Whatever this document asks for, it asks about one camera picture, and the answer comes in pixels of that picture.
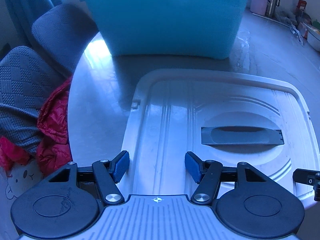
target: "red object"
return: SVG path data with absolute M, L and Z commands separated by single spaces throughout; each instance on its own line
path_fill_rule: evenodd
M 10 171 L 15 162 L 27 165 L 30 154 L 19 146 L 10 142 L 6 137 L 0 138 L 0 166 Z
M 304 1 L 304 0 L 299 0 L 298 1 L 298 5 L 297 5 L 298 9 L 304 11 L 306 9 L 306 6 L 307 6 L 307 2 L 306 1 Z
M 67 107 L 71 78 L 58 87 L 42 106 L 37 127 L 44 138 L 36 151 L 36 160 L 48 176 L 72 160 L 68 140 Z

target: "metal pivot screw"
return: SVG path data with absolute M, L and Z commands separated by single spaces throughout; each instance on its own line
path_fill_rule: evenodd
M 106 201 L 109 202 L 118 202 L 121 199 L 121 196 L 119 194 L 109 194 L 106 195 Z
M 195 196 L 193 198 L 199 202 L 204 202 L 204 201 L 207 201 L 210 199 L 209 195 L 204 194 L 204 193 L 195 194 Z

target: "gray cushion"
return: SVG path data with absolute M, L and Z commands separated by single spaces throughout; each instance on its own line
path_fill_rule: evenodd
M 37 19 L 32 34 L 58 63 L 73 73 L 84 49 L 98 33 L 94 21 L 79 8 L 60 4 Z
M 42 139 L 39 110 L 64 80 L 32 49 L 11 50 L 0 62 L 0 135 L 35 153 Z

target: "gray gripper plate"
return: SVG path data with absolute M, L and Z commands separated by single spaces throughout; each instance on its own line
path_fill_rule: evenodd
M 23 236 L 20 240 L 30 240 Z M 190 203 L 185 195 L 131 195 L 108 206 L 89 229 L 68 240 L 245 240 L 222 225 L 211 208 Z M 295 235 L 283 239 L 298 240 Z

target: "blue plastic tub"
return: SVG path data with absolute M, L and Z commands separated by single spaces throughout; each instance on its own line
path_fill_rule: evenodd
M 110 53 L 229 56 L 247 0 L 84 0 Z

